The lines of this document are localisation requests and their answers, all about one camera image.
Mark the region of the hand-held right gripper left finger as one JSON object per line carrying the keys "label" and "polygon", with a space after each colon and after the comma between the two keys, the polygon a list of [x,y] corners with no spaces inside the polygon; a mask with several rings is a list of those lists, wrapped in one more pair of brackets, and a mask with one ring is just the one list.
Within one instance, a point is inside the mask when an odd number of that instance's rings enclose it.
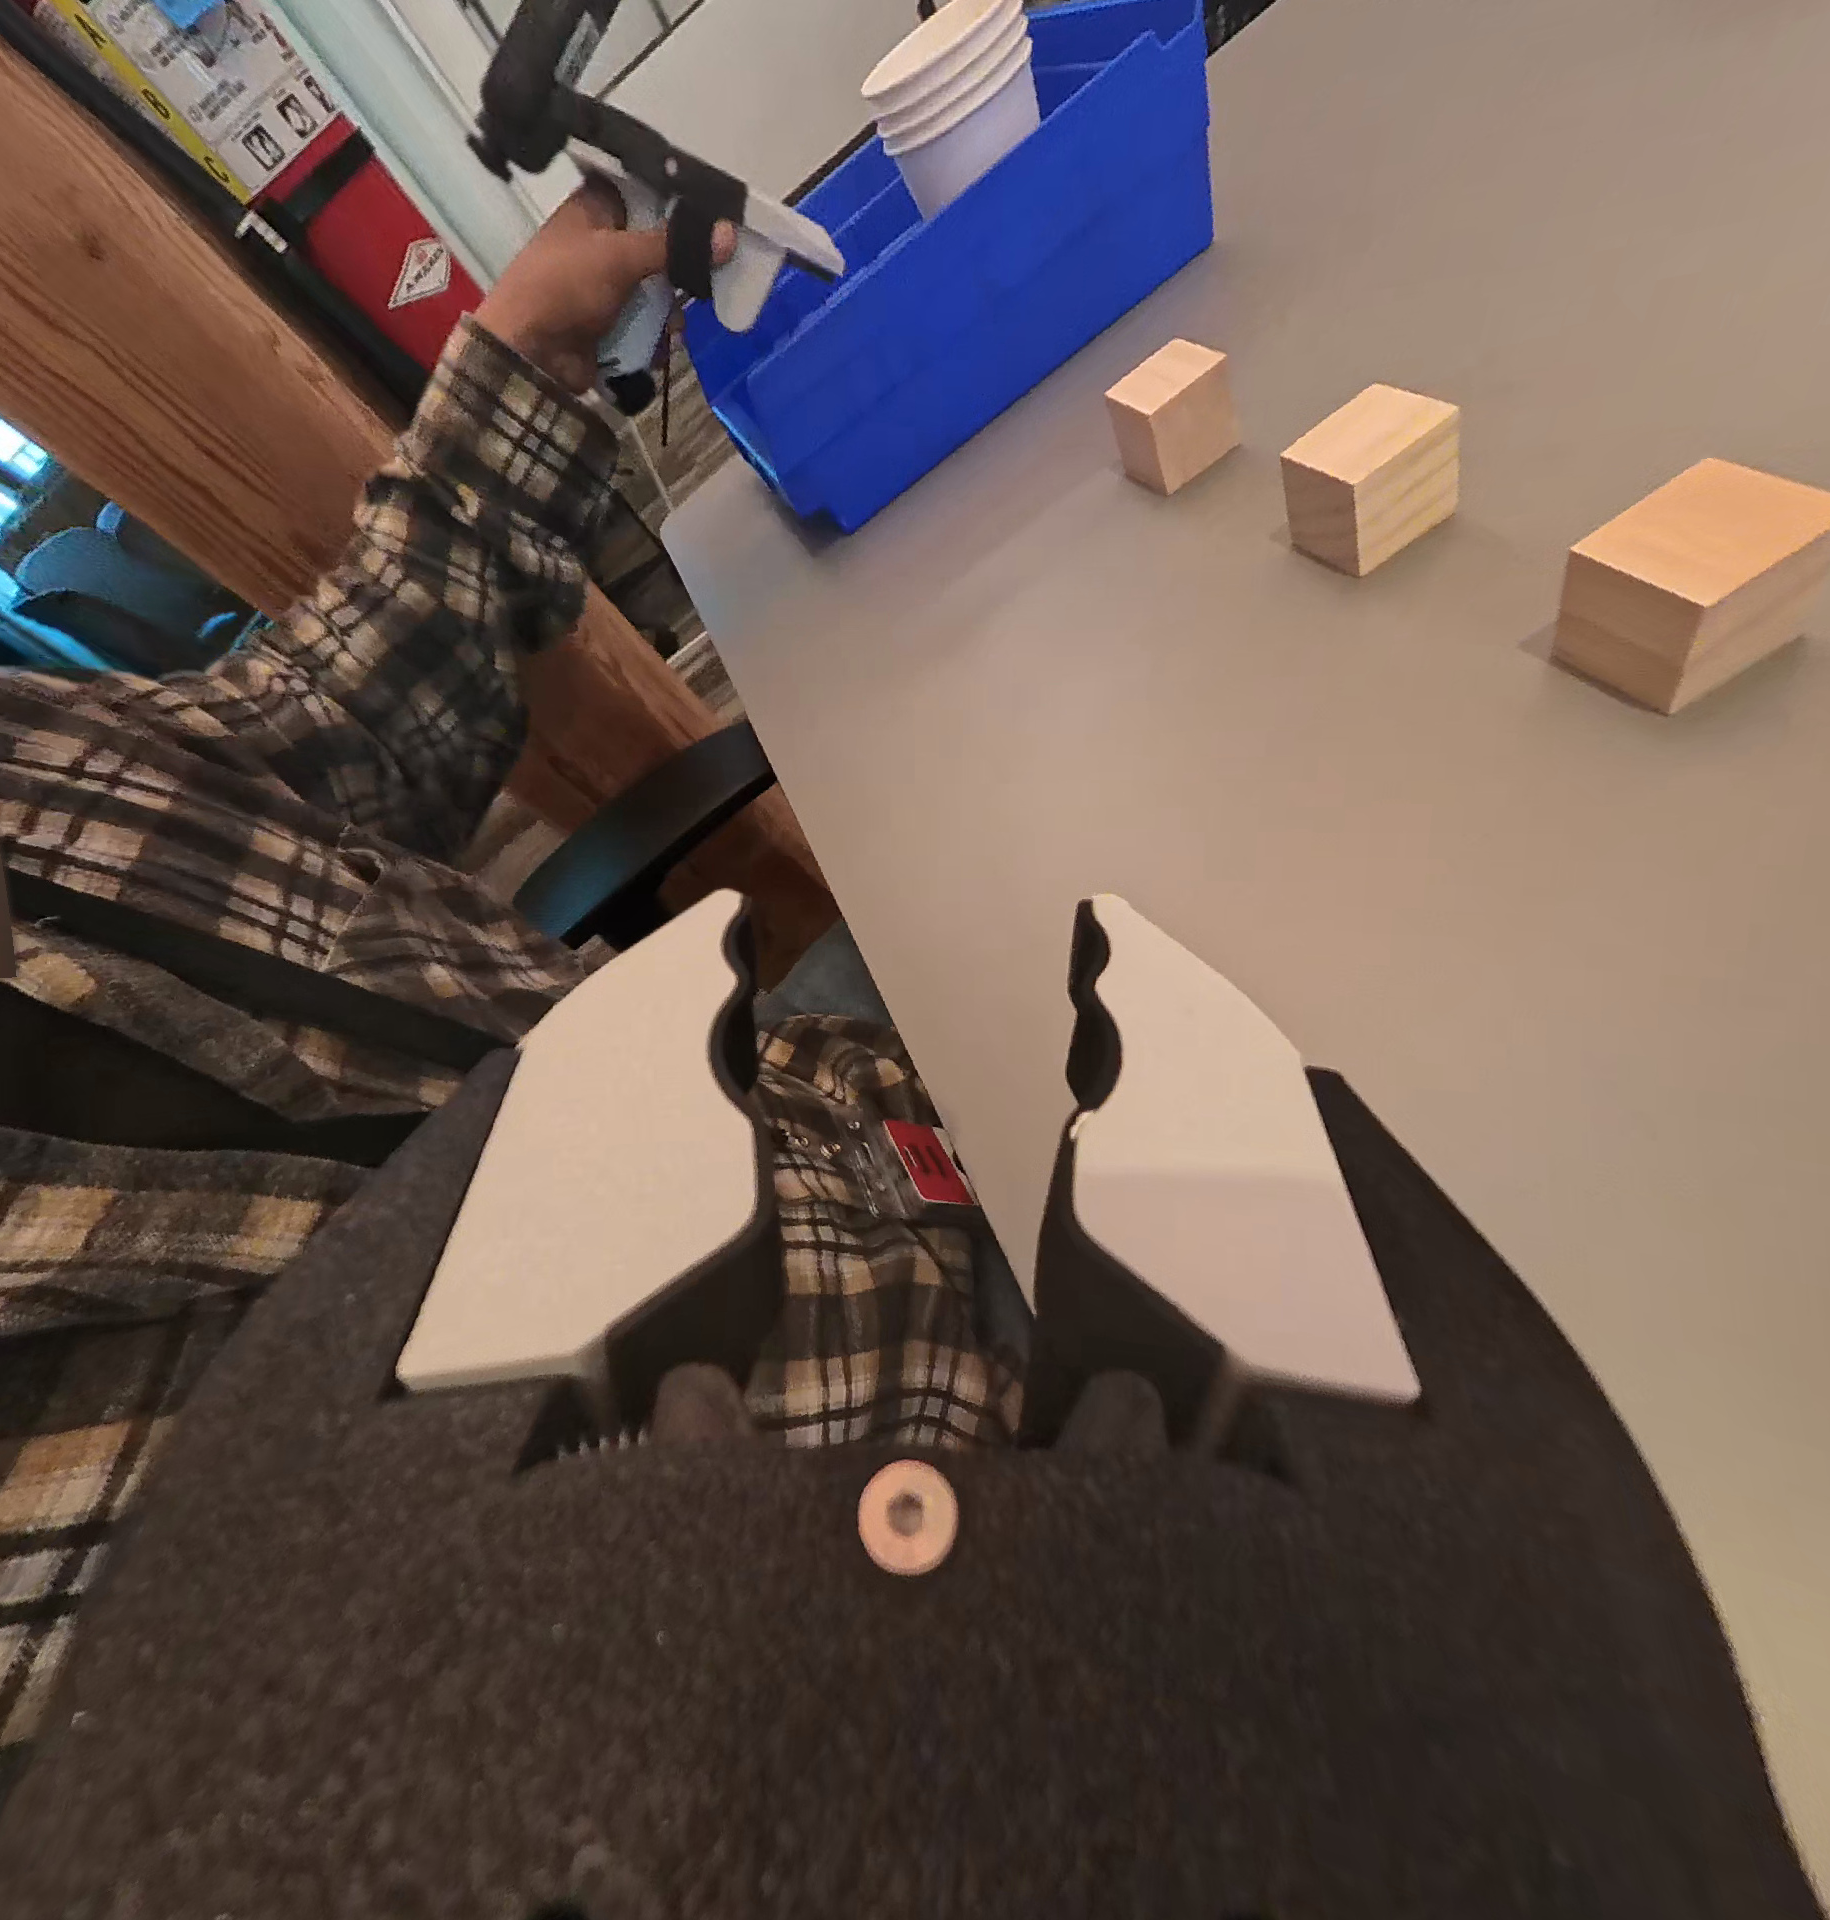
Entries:
{"label": "hand-held right gripper left finger", "polygon": [[754,917],[706,894],[525,1033],[389,1379],[566,1379],[621,1439],[672,1369],[748,1379],[771,1315]]}

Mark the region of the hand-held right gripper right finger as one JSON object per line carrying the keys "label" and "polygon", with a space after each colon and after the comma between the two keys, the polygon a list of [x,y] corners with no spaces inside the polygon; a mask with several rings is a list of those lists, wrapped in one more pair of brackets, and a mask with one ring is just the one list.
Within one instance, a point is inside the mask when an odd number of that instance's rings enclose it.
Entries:
{"label": "hand-held right gripper right finger", "polygon": [[1024,1446],[1106,1373],[1149,1379],[1175,1452],[1256,1392],[1421,1402],[1303,1049],[1124,895],[1076,903],[1063,1075]]}

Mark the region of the blue plastic bin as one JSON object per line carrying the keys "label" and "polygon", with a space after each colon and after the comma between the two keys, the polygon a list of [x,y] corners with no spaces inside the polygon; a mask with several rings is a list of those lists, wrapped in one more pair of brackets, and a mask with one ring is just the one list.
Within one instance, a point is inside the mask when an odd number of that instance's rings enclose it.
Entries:
{"label": "blue plastic bin", "polygon": [[947,212],[875,139],[804,200],[843,278],[786,270],[748,333],[683,315],[706,408],[793,520],[861,529],[1212,251],[1208,10],[1047,5],[1029,35],[1041,131]]}

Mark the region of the wooden cube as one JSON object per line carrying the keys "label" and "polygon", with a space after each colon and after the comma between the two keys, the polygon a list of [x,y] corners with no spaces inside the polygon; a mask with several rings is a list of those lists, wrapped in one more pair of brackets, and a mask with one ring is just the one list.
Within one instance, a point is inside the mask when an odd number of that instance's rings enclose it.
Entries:
{"label": "wooden cube", "polygon": [[1149,492],[1180,492],[1244,444],[1232,357],[1171,340],[1106,388],[1119,462]]}
{"label": "wooden cube", "polygon": [[1287,550],[1341,578],[1375,578],[1383,561],[1454,520],[1462,500],[1462,403],[1359,388],[1323,421],[1285,444]]}
{"label": "wooden cube", "polygon": [[1830,583],[1830,490],[1704,459],[1566,550],[1549,658],[1682,711],[1793,647]]}

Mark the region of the person's left forearm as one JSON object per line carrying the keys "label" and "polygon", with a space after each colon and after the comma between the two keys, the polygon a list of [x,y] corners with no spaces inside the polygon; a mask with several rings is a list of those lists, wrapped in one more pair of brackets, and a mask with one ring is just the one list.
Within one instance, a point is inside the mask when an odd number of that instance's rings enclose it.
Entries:
{"label": "person's left forearm", "polygon": [[528,742],[525,666],[581,618],[610,459],[559,377],[455,322],[348,550],[199,676],[268,783],[255,828],[432,861],[475,840]]}

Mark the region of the person's left hand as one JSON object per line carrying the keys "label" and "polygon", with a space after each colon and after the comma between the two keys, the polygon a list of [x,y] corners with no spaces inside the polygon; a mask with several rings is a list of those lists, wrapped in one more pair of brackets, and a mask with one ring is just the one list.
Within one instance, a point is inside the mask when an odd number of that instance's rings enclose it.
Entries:
{"label": "person's left hand", "polygon": [[590,401],[607,381],[599,344],[656,273],[666,273],[666,227],[621,227],[615,189],[581,177],[484,286],[471,322],[566,395]]}

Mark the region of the red fire extinguisher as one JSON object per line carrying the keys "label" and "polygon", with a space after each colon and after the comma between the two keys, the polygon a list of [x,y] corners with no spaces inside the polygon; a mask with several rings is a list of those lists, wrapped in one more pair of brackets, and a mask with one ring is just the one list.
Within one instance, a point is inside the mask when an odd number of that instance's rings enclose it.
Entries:
{"label": "red fire extinguisher", "polygon": [[249,212],[397,388],[427,381],[455,322],[481,309],[481,278],[343,112],[260,187]]}

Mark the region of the clear badge red label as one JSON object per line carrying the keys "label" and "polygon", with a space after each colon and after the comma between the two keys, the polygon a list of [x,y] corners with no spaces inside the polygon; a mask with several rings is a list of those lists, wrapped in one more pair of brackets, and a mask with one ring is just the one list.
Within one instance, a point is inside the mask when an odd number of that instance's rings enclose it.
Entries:
{"label": "clear badge red label", "polygon": [[804,1144],[815,1172],[833,1172],[875,1218],[974,1211],[980,1194],[947,1130],[908,1120],[843,1120],[833,1144]]}

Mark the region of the brown wooden furniture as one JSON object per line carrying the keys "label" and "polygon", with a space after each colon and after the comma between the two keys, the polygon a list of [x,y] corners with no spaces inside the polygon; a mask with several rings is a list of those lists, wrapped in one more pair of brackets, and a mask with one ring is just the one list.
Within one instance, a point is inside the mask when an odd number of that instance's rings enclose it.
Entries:
{"label": "brown wooden furniture", "polygon": [[[0,5],[0,415],[133,506],[255,613],[284,613],[348,544],[348,506],[403,408],[348,381],[101,118],[114,107]],[[536,737],[517,798],[555,828],[660,772],[727,720],[590,588],[525,666]],[[742,884],[758,964],[835,924],[779,791],[720,828],[666,903]]]}

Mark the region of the teal upholstered chair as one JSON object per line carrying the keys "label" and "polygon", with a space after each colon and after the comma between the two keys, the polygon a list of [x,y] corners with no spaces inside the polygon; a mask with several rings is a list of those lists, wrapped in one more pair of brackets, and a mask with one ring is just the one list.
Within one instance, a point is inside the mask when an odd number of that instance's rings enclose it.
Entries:
{"label": "teal upholstered chair", "polygon": [[19,561],[9,613],[145,676],[208,670],[260,618],[114,500]]}

